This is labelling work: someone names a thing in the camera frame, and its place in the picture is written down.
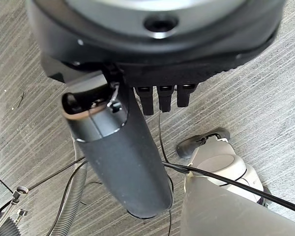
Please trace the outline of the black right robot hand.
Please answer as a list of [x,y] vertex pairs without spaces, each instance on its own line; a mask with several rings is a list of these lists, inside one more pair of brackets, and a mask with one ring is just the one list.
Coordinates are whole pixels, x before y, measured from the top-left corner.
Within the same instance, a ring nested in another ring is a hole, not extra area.
[[255,58],[277,35],[283,0],[29,0],[49,78],[67,86],[61,111],[110,193],[137,218],[173,204],[144,117],[187,107],[210,77]]

